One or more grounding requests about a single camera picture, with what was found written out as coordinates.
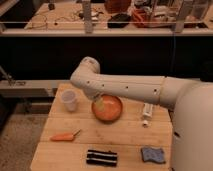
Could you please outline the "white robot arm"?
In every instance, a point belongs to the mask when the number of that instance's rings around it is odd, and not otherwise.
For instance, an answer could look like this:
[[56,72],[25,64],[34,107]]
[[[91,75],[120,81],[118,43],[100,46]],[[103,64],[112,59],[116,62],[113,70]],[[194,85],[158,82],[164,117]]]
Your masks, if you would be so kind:
[[213,171],[213,82],[168,76],[106,75],[85,57],[70,82],[95,100],[102,94],[159,105],[172,112],[170,168]]

